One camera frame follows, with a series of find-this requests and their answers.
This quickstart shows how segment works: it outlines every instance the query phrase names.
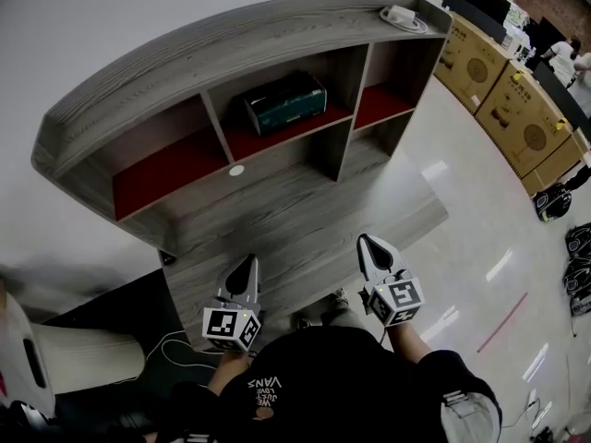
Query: red tape line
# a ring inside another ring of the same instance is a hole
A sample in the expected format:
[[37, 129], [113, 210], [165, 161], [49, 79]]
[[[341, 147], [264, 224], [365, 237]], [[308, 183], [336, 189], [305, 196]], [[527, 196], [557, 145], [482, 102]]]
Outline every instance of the red tape line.
[[524, 293], [524, 296], [522, 298], [520, 298], [519, 302], [517, 302], [517, 304], [515, 304], [515, 307], [513, 307], [511, 309], [511, 312], [509, 312], [509, 315], [507, 317], [505, 317], [505, 319], [501, 322], [501, 324], [497, 328], [495, 328], [495, 330], [487, 338], [487, 340], [484, 343], [482, 343], [482, 346], [480, 346], [480, 348], [478, 348], [476, 350], [477, 353], [480, 353], [482, 350], [484, 350], [486, 348], [487, 344], [489, 344], [490, 341], [495, 337], [495, 335], [497, 333], [499, 333], [499, 331], [501, 331], [501, 328], [503, 328], [505, 326], [505, 323], [507, 323], [509, 321], [509, 318], [511, 318], [513, 316], [513, 314], [515, 313], [517, 308], [519, 308], [519, 305], [522, 304], [522, 302], [525, 300], [526, 297], [527, 297], [527, 293]]

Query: wooden shelving unit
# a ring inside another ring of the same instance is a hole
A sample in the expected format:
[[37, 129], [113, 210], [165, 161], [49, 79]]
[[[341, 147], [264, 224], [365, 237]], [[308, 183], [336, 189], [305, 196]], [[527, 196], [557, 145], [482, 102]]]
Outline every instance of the wooden shelving unit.
[[[416, 11], [427, 32], [381, 21], [394, 4]], [[32, 163], [109, 222], [178, 255], [181, 217], [262, 177], [307, 163], [338, 181], [357, 135], [392, 156], [450, 27], [425, 0], [282, 0], [207, 18], [67, 94], [44, 117]], [[327, 89], [326, 112], [259, 137], [240, 95], [297, 70]], [[227, 176], [238, 163], [247, 174]]]
[[364, 129], [400, 114], [407, 114], [415, 107], [388, 89], [387, 84], [365, 87], [355, 120], [355, 129]]

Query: red shelf panel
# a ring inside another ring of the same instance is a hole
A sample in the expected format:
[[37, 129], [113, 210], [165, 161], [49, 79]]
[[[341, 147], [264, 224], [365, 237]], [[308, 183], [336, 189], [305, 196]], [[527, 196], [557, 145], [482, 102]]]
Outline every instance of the red shelf panel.
[[123, 220], [227, 165], [213, 128], [193, 133], [113, 177], [115, 219]]
[[375, 125], [381, 120], [415, 108], [408, 102], [391, 93], [386, 84], [365, 87], [361, 94], [361, 103], [355, 120], [355, 129]]
[[257, 128], [247, 118], [240, 121], [222, 123], [222, 129], [225, 139], [230, 146], [230, 151], [234, 155], [234, 159], [239, 161], [257, 152], [283, 143], [288, 139], [300, 137], [308, 131], [313, 131], [325, 125], [346, 119], [351, 115], [352, 113], [348, 110], [328, 101], [326, 111], [323, 114], [290, 125], [267, 137], [260, 137]]

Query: white wall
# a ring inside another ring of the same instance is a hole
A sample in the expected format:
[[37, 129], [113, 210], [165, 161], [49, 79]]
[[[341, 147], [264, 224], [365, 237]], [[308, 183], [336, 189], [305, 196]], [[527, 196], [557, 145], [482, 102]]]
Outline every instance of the white wall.
[[24, 284], [21, 303], [63, 312], [160, 267], [153, 248], [33, 171], [42, 115], [144, 42], [260, 1], [0, 0], [0, 270]]

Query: white power adapter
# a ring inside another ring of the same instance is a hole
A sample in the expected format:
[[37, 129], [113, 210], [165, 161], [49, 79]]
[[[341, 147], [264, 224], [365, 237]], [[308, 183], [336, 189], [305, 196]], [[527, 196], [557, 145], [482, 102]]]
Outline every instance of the white power adapter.
[[388, 19], [395, 21], [399, 25], [412, 27], [415, 22], [416, 13], [413, 10], [404, 8], [403, 6], [393, 5], [388, 10]]

